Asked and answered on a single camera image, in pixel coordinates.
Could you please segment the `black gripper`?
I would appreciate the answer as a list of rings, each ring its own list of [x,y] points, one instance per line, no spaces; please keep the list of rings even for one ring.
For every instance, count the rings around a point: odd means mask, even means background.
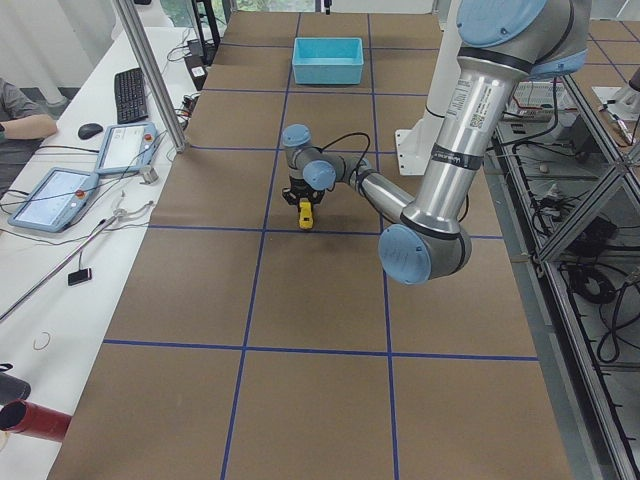
[[[318,205],[323,197],[324,190],[315,190],[304,179],[289,177],[289,186],[282,189],[282,197],[289,204],[298,204],[302,199],[308,199],[312,205]]]

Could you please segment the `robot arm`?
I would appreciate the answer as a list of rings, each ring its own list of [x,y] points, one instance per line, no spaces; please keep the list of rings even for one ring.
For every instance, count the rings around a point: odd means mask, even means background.
[[[586,60],[589,1],[463,1],[455,25],[461,72],[416,196],[363,157],[331,154],[311,142],[309,128],[282,132],[291,205],[318,203],[345,183],[390,221],[378,255],[386,274],[407,285],[452,275],[472,246],[458,220],[496,125],[517,85],[579,70]]]

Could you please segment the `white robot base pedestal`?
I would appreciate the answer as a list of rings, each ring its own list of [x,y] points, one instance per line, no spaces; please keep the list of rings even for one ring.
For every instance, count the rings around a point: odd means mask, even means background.
[[[460,77],[457,54],[461,38],[456,20],[460,4],[458,0],[450,2],[422,118],[410,130],[400,129],[395,132],[398,168],[402,176],[424,174],[431,149],[457,86]]]

